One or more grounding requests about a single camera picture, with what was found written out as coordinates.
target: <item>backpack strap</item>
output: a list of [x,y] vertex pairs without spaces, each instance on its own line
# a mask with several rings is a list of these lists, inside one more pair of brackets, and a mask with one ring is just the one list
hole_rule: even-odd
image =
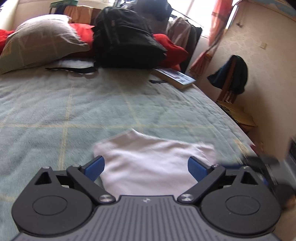
[[98,62],[94,62],[94,66],[87,67],[87,68],[71,68],[71,67],[54,67],[54,68],[46,68],[48,70],[67,70],[72,71],[79,74],[89,74],[94,73],[98,70],[99,64]]

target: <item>dark jacket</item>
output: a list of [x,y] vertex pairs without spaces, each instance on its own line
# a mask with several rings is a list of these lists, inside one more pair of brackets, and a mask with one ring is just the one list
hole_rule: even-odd
[[236,58],[236,64],[229,90],[238,95],[244,92],[244,86],[248,79],[248,67],[240,56],[231,56],[225,65],[223,65],[216,73],[208,76],[207,79],[213,86],[222,89],[233,58]]

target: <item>white pillow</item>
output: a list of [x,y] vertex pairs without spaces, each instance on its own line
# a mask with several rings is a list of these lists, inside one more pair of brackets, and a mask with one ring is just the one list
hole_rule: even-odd
[[11,34],[0,56],[0,74],[40,66],[71,53],[88,51],[68,24],[66,15],[51,14],[29,19]]

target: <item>light switch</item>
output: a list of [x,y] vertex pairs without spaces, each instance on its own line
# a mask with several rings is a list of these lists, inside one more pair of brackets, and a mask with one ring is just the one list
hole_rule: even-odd
[[261,42],[260,44],[260,48],[266,49],[267,43]]

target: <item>gray ribbed panel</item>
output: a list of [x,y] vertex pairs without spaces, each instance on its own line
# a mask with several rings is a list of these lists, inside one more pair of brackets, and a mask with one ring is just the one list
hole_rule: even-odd
[[[180,205],[172,196],[123,196],[100,206],[93,218],[71,234],[38,238],[18,235],[14,241],[247,241],[218,233],[193,206]],[[268,234],[253,241],[278,241]]]

